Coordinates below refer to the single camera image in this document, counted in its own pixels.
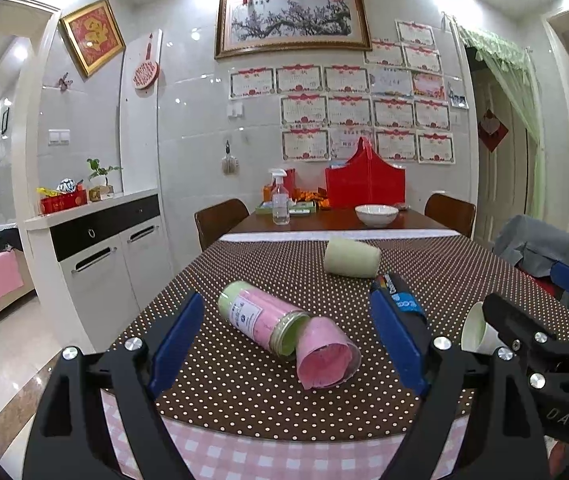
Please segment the pink paper cup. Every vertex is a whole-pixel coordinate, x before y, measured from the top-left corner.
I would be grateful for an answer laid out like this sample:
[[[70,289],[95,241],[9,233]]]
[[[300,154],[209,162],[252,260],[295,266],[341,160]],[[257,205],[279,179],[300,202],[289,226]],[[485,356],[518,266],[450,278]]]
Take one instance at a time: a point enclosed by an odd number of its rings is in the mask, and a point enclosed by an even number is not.
[[[296,375],[305,390],[329,389],[353,377],[361,352],[331,318],[311,318],[295,350]]]

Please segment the green pink plastic jar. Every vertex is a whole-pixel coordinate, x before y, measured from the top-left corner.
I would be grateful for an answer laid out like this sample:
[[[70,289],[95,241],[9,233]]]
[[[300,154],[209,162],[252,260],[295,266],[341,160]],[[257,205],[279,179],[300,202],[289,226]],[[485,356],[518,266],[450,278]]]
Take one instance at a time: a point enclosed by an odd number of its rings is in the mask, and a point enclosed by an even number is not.
[[[294,356],[299,335],[310,320],[303,309],[242,281],[229,284],[217,304],[226,322],[283,360]]]

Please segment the white paper cup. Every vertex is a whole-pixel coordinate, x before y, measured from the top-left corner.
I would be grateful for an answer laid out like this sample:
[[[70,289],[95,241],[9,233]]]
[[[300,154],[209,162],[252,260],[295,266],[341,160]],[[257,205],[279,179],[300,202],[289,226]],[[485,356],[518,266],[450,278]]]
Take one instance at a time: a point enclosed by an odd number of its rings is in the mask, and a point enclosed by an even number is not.
[[[502,346],[503,342],[499,339],[497,330],[485,320],[482,301],[473,304],[462,327],[461,349],[479,354],[493,354]]]

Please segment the grey jacket on chair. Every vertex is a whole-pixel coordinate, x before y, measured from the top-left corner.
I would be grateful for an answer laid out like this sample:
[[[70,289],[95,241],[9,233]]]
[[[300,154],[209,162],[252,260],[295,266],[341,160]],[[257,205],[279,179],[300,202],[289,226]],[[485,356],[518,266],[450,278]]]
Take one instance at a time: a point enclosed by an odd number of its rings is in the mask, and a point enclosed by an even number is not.
[[[569,309],[569,290],[551,276],[561,262],[569,267],[569,233],[525,214],[510,219],[499,232],[493,253],[524,272]]]

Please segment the brown polka dot tablecloth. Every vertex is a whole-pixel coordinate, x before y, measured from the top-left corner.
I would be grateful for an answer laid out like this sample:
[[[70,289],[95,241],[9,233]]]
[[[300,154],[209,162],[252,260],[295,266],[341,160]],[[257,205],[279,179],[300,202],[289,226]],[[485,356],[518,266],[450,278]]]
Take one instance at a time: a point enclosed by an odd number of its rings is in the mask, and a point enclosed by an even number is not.
[[[491,292],[569,341],[569,310],[505,260],[461,235],[373,240],[383,272],[409,285],[411,311],[459,341],[471,308]],[[289,441],[383,438],[409,429],[420,402],[377,338],[366,278],[330,273],[324,240],[216,242],[125,330],[142,337],[190,292],[202,326],[162,416],[234,436]]]

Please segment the right brown wooden chair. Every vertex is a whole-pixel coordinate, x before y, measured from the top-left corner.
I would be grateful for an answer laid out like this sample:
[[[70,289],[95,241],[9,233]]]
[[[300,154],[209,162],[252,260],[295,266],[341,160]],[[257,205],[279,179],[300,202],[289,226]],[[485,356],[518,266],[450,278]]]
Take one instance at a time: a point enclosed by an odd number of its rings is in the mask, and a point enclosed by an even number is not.
[[[472,237],[476,207],[471,203],[446,194],[434,193],[426,201],[424,214],[448,229]]]

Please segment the white black sideboard cabinet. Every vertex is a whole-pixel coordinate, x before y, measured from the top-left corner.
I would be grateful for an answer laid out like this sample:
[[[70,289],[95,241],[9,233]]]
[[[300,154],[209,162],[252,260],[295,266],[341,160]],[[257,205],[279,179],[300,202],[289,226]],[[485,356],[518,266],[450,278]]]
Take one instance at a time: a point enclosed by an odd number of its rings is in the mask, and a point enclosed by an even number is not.
[[[106,350],[175,276],[156,188],[27,220],[23,234],[63,347]]]

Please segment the red diamond door decoration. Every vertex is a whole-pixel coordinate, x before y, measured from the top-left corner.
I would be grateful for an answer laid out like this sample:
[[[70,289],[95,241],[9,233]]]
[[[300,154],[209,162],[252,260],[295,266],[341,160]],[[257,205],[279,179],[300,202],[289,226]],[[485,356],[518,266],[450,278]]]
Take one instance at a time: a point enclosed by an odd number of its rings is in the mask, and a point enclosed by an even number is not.
[[[509,133],[509,128],[491,110],[486,110],[477,124],[477,133],[479,140],[493,153]]]

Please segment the white ceramic bowl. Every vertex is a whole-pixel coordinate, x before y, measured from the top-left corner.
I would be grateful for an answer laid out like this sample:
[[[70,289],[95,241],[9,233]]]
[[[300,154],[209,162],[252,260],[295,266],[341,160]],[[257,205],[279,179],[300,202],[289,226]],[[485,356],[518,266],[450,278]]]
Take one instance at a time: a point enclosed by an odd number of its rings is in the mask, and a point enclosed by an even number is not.
[[[388,205],[360,205],[355,208],[357,218],[369,228],[385,228],[395,221],[399,210]]]

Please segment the small potted green plant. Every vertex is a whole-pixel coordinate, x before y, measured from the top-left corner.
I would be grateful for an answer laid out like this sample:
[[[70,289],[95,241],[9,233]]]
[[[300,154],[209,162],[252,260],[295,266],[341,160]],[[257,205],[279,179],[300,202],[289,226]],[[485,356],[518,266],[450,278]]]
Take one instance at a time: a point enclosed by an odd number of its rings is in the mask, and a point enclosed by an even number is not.
[[[112,165],[104,167],[98,158],[88,158],[87,164],[90,169],[88,200],[91,203],[97,203],[101,202],[103,198],[112,197],[114,188],[109,181],[109,175],[121,171],[122,167]]]

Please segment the orange snack packets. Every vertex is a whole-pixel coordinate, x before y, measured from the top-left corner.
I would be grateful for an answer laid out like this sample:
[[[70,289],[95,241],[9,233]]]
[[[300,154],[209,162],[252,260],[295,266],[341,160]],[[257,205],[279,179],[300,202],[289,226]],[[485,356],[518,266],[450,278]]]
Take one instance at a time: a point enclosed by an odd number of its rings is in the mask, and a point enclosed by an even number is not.
[[[331,208],[327,191],[324,188],[317,188],[315,191],[305,191],[297,188],[294,191],[296,203],[313,203],[317,210],[329,210]]]

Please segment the clear spray bottle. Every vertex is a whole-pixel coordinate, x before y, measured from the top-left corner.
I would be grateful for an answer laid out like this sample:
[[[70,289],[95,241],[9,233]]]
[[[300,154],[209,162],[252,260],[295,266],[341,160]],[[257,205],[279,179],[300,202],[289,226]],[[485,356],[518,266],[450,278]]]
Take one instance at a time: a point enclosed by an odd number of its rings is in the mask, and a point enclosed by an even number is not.
[[[290,223],[289,192],[284,186],[286,171],[271,169],[274,187],[271,190],[271,218],[276,226],[287,226]]]

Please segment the gold framed red artwork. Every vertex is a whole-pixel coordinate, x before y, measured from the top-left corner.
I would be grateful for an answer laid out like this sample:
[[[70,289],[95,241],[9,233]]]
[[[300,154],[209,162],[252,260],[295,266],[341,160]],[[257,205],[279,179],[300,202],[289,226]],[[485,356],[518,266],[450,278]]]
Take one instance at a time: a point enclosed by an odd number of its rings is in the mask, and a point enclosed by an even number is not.
[[[84,78],[91,77],[125,50],[110,0],[98,0],[62,16],[61,34]]]

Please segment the hanging wall brush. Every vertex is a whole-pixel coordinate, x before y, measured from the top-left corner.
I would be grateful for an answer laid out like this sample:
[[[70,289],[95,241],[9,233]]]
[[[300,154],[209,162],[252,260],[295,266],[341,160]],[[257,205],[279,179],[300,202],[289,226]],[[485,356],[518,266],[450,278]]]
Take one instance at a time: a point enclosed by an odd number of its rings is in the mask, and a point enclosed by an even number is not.
[[[222,173],[225,176],[232,176],[239,170],[239,163],[237,157],[231,153],[231,144],[227,140],[225,143],[225,155],[222,157]]]

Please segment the round red wall ornament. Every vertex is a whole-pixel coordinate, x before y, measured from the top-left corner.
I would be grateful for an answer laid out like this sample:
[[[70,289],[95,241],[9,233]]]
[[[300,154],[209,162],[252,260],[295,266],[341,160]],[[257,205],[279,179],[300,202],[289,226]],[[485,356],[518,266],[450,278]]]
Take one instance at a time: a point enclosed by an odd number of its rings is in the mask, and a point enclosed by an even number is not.
[[[138,64],[134,71],[134,76],[132,76],[132,84],[136,90],[147,90],[155,83],[160,74],[160,64],[152,58],[152,47],[153,35],[150,34],[146,50],[144,51],[144,58]]]

